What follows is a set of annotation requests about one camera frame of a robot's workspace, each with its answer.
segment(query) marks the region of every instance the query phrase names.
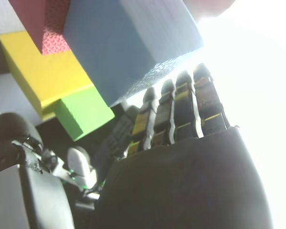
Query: red block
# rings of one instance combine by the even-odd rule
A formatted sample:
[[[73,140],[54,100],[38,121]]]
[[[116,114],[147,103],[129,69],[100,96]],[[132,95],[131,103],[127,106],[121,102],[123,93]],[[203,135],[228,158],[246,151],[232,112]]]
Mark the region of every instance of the red block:
[[[70,0],[9,0],[42,54],[70,50],[62,37]]]

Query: wooden block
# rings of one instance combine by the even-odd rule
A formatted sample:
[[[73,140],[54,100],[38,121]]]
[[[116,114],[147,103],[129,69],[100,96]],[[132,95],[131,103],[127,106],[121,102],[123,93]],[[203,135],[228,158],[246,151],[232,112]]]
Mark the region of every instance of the wooden block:
[[[59,99],[94,87],[71,51],[41,55],[26,31],[0,41],[12,75],[43,120],[54,116]]]
[[[152,86],[202,46],[182,0],[71,0],[64,38],[109,106]]]
[[[70,0],[9,0],[42,54],[70,50],[62,37]]]
[[[73,141],[114,118],[95,87],[60,99],[55,114]]]

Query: blue block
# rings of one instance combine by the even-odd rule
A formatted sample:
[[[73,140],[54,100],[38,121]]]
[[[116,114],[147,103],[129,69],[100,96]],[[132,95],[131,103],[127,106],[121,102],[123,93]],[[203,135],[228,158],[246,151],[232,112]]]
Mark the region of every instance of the blue block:
[[[109,106],[202,46],[182,0],[72,0],[64,38]]]

